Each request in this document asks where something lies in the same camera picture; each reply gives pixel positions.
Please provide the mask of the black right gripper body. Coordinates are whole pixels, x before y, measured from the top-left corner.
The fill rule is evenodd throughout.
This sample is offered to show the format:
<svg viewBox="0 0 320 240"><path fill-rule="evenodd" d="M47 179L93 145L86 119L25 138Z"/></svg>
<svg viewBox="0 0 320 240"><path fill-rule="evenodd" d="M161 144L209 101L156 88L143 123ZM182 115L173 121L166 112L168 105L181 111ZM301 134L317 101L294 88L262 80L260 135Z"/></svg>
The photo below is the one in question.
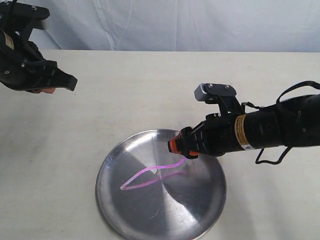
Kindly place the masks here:
<svg viewBox="0 0 320 240"><path fill-rule="evenodd" d="M194 128L187 126L180 130L185 150L182 152L186 157L187 151L198 152L199 155L220 157L226 153L237 150L235 135L235 120L237 115L230 113L227 116L218 116L212 113Z"/></svg>

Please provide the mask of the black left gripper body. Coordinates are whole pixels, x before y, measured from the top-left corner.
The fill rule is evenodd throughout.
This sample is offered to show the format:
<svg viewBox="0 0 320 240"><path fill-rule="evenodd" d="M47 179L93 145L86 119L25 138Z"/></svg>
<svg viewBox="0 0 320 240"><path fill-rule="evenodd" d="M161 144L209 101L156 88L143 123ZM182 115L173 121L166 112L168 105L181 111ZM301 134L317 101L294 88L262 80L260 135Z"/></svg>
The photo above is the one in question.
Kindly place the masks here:
<svg viewBox="0 0 320 240"><path fill-rule="evenodd" d="M16 45L15 49L0 44L0 82L15 91L49 88L74 91L78 80L60 70L56 61L45 59L36 44L29 41L28 47Z"/></svg>

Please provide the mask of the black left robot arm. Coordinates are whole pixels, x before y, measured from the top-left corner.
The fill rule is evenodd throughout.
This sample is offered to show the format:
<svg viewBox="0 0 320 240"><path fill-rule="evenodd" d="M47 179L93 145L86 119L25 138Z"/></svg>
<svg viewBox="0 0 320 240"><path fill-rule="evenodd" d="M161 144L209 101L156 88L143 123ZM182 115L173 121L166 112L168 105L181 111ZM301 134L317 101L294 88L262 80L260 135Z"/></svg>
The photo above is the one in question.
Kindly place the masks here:
<svg viewBox="0 0 320 240"><path fill-rule="evenodd" d="M31 41L0 31L0 83L14 91L39 93L49 89L74 91L78 80L43 57Z"/></svg>

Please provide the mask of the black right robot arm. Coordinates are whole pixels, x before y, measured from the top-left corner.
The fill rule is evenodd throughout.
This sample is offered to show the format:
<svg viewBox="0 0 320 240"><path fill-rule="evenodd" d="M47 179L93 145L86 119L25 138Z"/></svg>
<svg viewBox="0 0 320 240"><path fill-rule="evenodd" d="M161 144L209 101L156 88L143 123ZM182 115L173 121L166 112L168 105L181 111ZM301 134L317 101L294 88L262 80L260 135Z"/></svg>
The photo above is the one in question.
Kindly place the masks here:
<svg viewBox="0 0 320 240"><path fill-rule="evenodd" d="M188 159L245 150L320 144L320 96L303 95L250 113L213 113L196 127L185 127L167 143L168 151Z"/></svg>

